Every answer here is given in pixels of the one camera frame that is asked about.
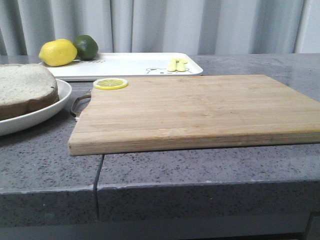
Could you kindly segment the bread slice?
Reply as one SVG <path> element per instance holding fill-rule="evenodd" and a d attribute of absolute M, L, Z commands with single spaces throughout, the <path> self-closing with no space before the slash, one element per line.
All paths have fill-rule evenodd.
<path fill-rule="evenodd" d="M 59 101 L 53 74 L 38 64 L 0 66 L 0 119 L 7 120 L 46 108 Z"/>

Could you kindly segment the white round plate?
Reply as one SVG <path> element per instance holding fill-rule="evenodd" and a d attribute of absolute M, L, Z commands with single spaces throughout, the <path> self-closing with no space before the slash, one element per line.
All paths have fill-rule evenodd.
<path fill-rule="evenodd" d="M 0 135 L 5 136 L 38 125 L 60 112 L 67 104 L 72 86 L 63 80 L 56 79 L 59 101 L 43 109 L 18 117 L 0 121 Z"/>

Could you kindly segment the white rectangular tray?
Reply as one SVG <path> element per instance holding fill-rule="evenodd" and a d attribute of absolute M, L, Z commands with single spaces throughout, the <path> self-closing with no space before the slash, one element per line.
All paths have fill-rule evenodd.
<path fill-rule="evenodd" d="M 185 71 L 168 71 L 173 59 L 183 60 Z M 75 59 L 63 66 L 46 67 L 56 78 L 69 82 L 95 81 L 101 78 L 201 75 L 203 69 L 187 54 L 178 52 L 99 53 L 90 61 Z"/>

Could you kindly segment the wooden cutting board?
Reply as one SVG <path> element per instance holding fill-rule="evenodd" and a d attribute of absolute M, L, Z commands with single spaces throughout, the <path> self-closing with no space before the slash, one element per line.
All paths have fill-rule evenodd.
<path fill-rule="evenodd" d="M 320 141 L 318 101 L 266 75 L 135 77 L 93 88 L 72 156 Z"/>

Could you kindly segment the left yellow-green small piece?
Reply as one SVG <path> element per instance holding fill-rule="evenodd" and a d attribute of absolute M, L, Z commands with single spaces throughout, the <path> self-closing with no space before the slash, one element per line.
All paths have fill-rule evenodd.
<path fill-rule="evenodd" d="M 176 72 L 177 71 L 177 59 L 175 57 L 171 58 L 169 64 L 167 65 L 168 72 Z"/>

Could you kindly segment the yellow-green small piece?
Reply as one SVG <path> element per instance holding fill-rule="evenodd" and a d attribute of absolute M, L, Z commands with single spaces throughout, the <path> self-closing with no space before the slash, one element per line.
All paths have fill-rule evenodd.
<path fill-rule="evenodd" d="M 175 57 L 171 58 L 169 64 L 167 65 L 168 72 L 176 72 L 177 71 L 177 59 Z"/>
<path fill-rule="evenodd" d="M 186 64 L 188 60 L 185 58 L 177 58 L 176 59 L 176 71 L 177 72 L 185 72 L 187 70 Z"/>

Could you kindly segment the right yellow-green small piece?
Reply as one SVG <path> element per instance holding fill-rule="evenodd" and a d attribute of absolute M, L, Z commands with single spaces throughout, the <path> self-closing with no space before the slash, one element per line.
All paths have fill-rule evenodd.
<path fill-rule="evenodd" d="M 185 72 L 187 70 L 186 64 L 188 60 L 185 58 L 177 58 L 176 59 L 176 71 L 177 72 Z"/>

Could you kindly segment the lemon slice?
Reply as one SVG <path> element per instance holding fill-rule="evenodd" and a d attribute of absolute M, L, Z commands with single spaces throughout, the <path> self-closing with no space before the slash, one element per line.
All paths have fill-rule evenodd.
<path fill-rule="evenodd" d="M 129 82 L 123 78 L 102 78 L 93 82 L 93 87 L 99 90 L 117 90 L 127 87 Z"/>

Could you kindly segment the grey curtain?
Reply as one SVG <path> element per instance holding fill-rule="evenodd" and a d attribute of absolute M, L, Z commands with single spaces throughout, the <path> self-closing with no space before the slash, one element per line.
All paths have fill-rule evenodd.
<path fill-rule="evenodd" d="M 90 35 L 102 53 L 189 55 L 320 51 L 317 0 L 3 0 L 0 53 L 36 56 Z"/>

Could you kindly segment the green lime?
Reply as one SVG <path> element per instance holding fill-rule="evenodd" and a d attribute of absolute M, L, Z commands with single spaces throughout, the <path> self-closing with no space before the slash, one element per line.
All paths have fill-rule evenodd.
<path fill-rule="evenodd" d="M 89 35 L 79 35 L 75 38 L 73 45 L 77 49 L 77 56 L 81 60 L 93 60 L 98 54 L 98 44 Z"/>

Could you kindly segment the yellow lemon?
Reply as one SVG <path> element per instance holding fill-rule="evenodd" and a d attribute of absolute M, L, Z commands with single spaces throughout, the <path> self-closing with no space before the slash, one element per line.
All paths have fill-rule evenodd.
<path fill-rule="evenodd" d="M 67 39 L 57 39 L 45 43 L 38 57 L 48 66 L 58 67 L 71 63 L 77 56 L 77 49 Z"/>

